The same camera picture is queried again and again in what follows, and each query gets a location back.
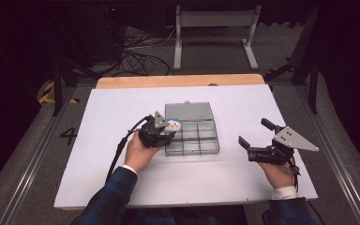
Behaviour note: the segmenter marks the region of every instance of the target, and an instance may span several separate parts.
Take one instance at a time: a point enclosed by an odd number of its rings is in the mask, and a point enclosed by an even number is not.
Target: white object
[[[168,123],[169,123],[169,125],[166,126],[163,131],[174,132],[174,131],[179,131],[181,129],[181,124],[177,121],[169,120]]]
[[[116,145],[127,130],[150,112],[164,112],[166,103],[185,100],[210,103],[220,152],[165,157],[162,148],[139,172],[127,206],[214,205],[271,199],[272,188],[263,170],[257,163],[248,161],[248,152],[238,144],[238,136],[256,147],[271,144],[273,132],[261,125],[262,118],[285,126],[267,85],[97,89],[87,102],[54,207],[84,208],[104,186]],[[317,198],[297,151],[294,157],[301,173],[299,196]],[[125,153],[118,159],[117,166],[123,165],[124,159]]]
[[[253,35],[259,20],[260,9],[256,6],[254,10],[247,11],[182,11],[180,6],[176,8],[176,43],[174,47],[175,70],[181,68],[182,39],[181,28],[190,26],[250,26],[247,38],[242,39],[242,44],[247,54],[247,60],[253,70],[257,70],[256,58],[250,47]]]

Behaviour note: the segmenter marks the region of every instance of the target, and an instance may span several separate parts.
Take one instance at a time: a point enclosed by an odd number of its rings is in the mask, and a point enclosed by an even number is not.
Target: white board
[[[148,114],[164,115],[166,103],[210,102],[220,151],[215,156],[165,157],[164,148],[139,173],[128,207],[252,203],[271,198],[272,188],[257,163],[248,162],[238,136],[251,146],[271,144],[274,132],[262,118],[285,123],[269,87],[262,85],[93,90],[58,190],[54,207],[82,208],[104,186],[116,146]],[[123,165],[126,148],[116,166]],[[317,198],[300,167],[299,196]]]

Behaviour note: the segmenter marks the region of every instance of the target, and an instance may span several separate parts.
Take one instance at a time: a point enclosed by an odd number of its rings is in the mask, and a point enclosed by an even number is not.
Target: clear plastic organizer box
[[[166,104],[165,118],[177,119],[182,126],[165,147],[167,157],[218,154],[218,133],[209,102]]]

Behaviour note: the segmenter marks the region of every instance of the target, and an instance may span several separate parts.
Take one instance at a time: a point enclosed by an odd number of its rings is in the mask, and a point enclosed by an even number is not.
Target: dark suit sleeve
[[[306,198],[270,200],[270,224],[317,224],[308,211]]]
[[[136,182],[134,172],[118,167],[71,224],[122,224]]]

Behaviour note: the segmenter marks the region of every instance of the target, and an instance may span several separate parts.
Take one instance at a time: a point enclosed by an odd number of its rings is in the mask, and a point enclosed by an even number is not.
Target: human hand
[[[144,169],[160,147],[146,148],[139,138],[139,131],[133,133],[133,138],[127,143],[125,165],[131,167],[136,173]]]
[[[273,165],[271,163],[258,162],[258,164],[264,170],[268,182],[274,189],[293,186],[292,173],[287,172],[279,168],[278,165]]]

